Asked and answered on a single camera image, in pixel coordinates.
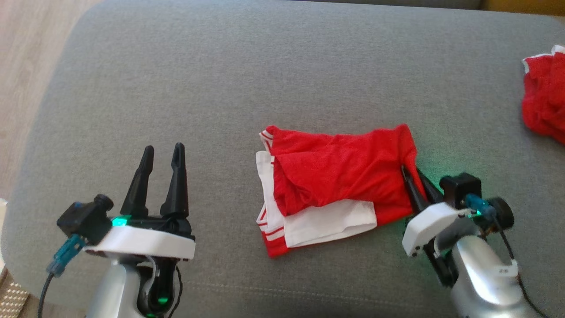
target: gray upholstered ottoman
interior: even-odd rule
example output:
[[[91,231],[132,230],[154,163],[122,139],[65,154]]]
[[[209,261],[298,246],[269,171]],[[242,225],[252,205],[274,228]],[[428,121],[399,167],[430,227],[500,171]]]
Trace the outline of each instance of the gray upholstered ottoman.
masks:
[[[195,259],[177,317],[453,317],[401,222],[269,259],[254,164],[269,124],[360,134],[406,122],[433,178],[467,171],[504,197],[532,298],[563,312],[565,147],[520,117],[520,59],[563,41],[552,18],[287,1],[109,0],[76,26],[29,137],[2,231],[14,277],[39,293],[64,242],[55,220],[104,193],[117,214],[144,146],[158,213],[186,145]],[[491,240],[505,255],[498,238]],[[86,307],[107,261],[81,255],[48,301]]]

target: red cloth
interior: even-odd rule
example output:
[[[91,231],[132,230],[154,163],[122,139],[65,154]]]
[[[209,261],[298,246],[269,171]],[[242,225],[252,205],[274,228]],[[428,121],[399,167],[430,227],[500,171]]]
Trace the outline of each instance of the red cloth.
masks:
[[[267,127],[273,136],[274,196],[282,215],[307,207],[352,199],[375,205],[377,224],[412,213],[400,167],[423,186],[416,171],[416,146],[410,129],[373,130],[365,135],[314,135]]]
[[[524,59],[525,94],[522,117],[532,131],[565,144],[565,52],[556,45],[553,54]]]

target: black cable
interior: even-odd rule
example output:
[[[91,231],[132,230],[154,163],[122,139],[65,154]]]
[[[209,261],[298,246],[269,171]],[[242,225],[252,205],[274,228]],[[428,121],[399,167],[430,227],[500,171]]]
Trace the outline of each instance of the black cable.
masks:
[[[514,253],[512,252],[512,248],[510,247],[510,243],[508,242],[508,239],[506,238],[506,235],[504,234],[504,231],[502,230],[502,226],[500,226],[500,223],[498,222],[497,216],[494,216],[494,223],[496,224],[496,227],[498,228],[498,231],[500,232],[500,236],[502,237],[502,241],[504,242],[504,245],[506,245],[506,248],[508,249],[508,254],[510,254],[510,258],[512,260],[516,260],[516,258],[514,258]],[[528,303],[528,305],[530,305],[530,307],[532,307],[532,309],[535,312],[537,312],[538,315],[542,316],[543,318],[549,318],[548,315],[546,315],[543,311],[541,311],[541,309],[539,309],[532,302],[532,300],[528,296],[528,293],[526,293],[526,288],[524,286],[524,282],[522,282],[522,277],[520,276],[519,271],[518,271],[518,285],[520,286],[520,289],[522,289],[522,294],[524,294],[524,299]]]
[[[175,303],[175,305],[173,306],[173,309],[171,310],[171,313],[169,314],[169,318],[171,318],[173,316],[173,313],[175,312],[176,308],[179,306],[180,297],[182,295],[182,278],[180,276],[180,269],[179,269],[178,265],[176,267],[176,270],[177,270],[177,275],[179,277],[179,296],[177,297],[177,302]]]
[[[43,290],[41,290],[39,304],[37,305],[37,318],[43,317],[43,304],[45,303],[45,294],[47,294],[47,289],[49,288],[49,284],[51,284],[53,277],[55,277],[55,275],[53,273],[49,273],[47,279],[45,280],[45,284],[43,285]]]

